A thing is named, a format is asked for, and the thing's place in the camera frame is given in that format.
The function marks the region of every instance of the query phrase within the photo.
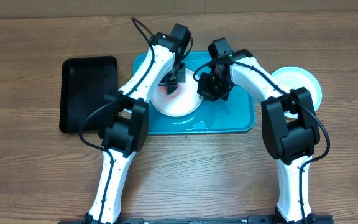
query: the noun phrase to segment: white plastic arm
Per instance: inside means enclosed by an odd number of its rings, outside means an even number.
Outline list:
[[[154,92],[162,78],[172,69],[175,62],[175,53],[169,51],[168,48],[160,45],[153,46],[154,49],[154,64],[142,81],[136,91],[129,95],[133,99],[143,98],[145,102],[149,102],[151,94]],[[119,90],[123,94],[129,92],[134,85],[142,78],[147,68],[152,61],[152,51],[149,48],[146,59],[136,71],[135,75]]]
[[[292,161],[291,165],[285,165],[280,159],[277,160],[278,184],[280,186],[280,197],[277,208],[287,222],[296,222],[302,219],[299,199],[299,168],[310,159],[311,156],[303,156]],[[307,217],[311,213],[308,200],[309,164],[303,170],[302,199],[305,217]]]
[[[238,60],[237,62],[254,66],[263,72],[266,76],[268,76],[269,79],[278,85],[278,87],[280,87],[282,90],[288,93],[290,92],[289,87],[280,84],[275,78],[271,76],[271,74],[269,74],[269,72],[266,72],[258,64],[256,58],[245,57]],[[259,105],[260,102],[267,100],[267,98],[271,96],[278,97],[282,95],[277,90],[274,90],[274,87],[272,87],[271,84],[269,84],[260,74],[241,65],[231,65],[230,76],[233,83],[243,87],[243,89],[245,89],[255,99],[255,101],[258,102]]]
[[[133,152],[128,158],[124,158],[121,152],[117,152],[113,149],[109,149],[109,152],[112,154],[115,162],[106,192],[106,201],[104,202],[101,223],[114,223],[118,219],[118,216],[121,213],[121,196],[128,168],[136,154],[136,152]],[[103,152],[103,168],[99,181],[98,193],[96,194],[93,206],[89,211],[89,214],[93,216],[94,220],[99,220],[102,205],[101,202],[103,199],[104,188],[108,180],[110,166],[110,157],[107,152]]]

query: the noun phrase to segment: round plate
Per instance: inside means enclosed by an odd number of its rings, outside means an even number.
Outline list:
[[[313,100],[314,110],[316,111],[323,98],[323,92],[317,79],[308,71],[299,67],[283,67],[273,72],[272,76],[280,83],[290,87],[290,89],[297,89],[305,87],[311,94]],[[297,114],[285,113],[286,117],[297,118]]]
[[[186,68],[186,82],[179,83],[178,88],[167,95],[167,87],[158,86],[151,101],[161,113],[179,117],[188,115],[200,105],[202,99],[197,94],[198,83],[193,79],[193,72]]]

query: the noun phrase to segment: white plate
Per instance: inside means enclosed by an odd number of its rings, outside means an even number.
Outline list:
[[[272,76],[280,83],[290,87],[290,89],[297,89],[305,87],[311,94],[313,100],[314,110],[316,111],[323,98],[323,92],[317,79],[308,71],[299,67],[283,67],[273,72]],[[285,113],[286,117],[297,118],[298,115],[292,115],[290,112]]]
[[[200,105],[202,99],[197,94],[198,83],[193,79],[193,72],[186,68],[186,82],[179,83],[178,88],[167,95],[166,87],[158,86],[151,101],[161,113],[180,117],[193,112]]]

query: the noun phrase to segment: blue tray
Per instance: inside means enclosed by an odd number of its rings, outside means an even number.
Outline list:
[[[145,58],[146,54],[141,54],[135,59],[134,74]],[[210,60],[208,52],[190,52],[184,63],[195,71]],[[199,74],[210,71],[206,67]],[[248,131],[254,124],[254,99],[239,86],[233,88],[227,101],[203,100],[194,112],[178,118],[160,113],[150,101],[149,134],[236,133]]]

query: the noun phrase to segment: wooden table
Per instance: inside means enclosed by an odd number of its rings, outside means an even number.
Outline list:
[[[194,50],[226,37],[268,71],[294,65],[323,88],[317,112],[332,142],[311,166],[310,204],[337,223],[358,223],[358,12],[142,16],[154,32],[187,25]],[[113,55],[119,84],[147,50],[130,17],[0,20],[0,223],[79,219],[91,207],[102,154],[58,128],[62,63]],[[273,213],[275,161],[260,109],[245,134],[150,136],[129,170],[123,217],[243,217]],[[96,135],[88,136],[100,143]],[[326,145],[316,147],[321,154]]]

